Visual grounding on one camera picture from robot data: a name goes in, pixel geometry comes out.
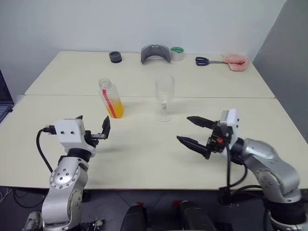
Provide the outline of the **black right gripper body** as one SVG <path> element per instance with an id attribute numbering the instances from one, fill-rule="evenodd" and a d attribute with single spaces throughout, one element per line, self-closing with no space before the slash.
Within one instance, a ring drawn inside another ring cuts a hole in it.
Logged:
<path id="1" fill-rule="evenodd" d="M 205 127 L 212 130 L 211 136 L 206 143 L 205 157 L 210 157 L 211 153 L 222 153 L 227 144 L 230 144 L 233 135 L 233 129 L 227 125 L 226 121 L 205 122 Z"/>

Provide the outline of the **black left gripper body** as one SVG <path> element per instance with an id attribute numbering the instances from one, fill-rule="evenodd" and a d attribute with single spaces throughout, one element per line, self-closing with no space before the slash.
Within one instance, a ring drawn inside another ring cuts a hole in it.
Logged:
<path id="1" fill-rule="evenodd" d="M 90 130 L 85 131 L 85 142 L 92 147 L 96 147 L 99 143 L 99 140 L 105 139 L 106 135 L 103 133 L 92 134 Z"/>

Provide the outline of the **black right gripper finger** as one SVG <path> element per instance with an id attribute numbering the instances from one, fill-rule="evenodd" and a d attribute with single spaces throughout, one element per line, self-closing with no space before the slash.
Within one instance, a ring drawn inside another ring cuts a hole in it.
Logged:
<path id="1" fill-rule="evenodd" d="M 213 127 L 217 124 L 216 121 L 212 121 L 200 116 L 188 116 L 187 119 L 193 124 L 202 128 L 213 129 Z"/>
<path id="2" fill-rule="evenodd" d="M 182 136 L 177 136 L 177 139 L 188 149 L 201 154 L 205 159 L 210 158 L 210 151 L 208 150 L 208 148 L 204 145 L 201 145 L 198 141 Z"/>

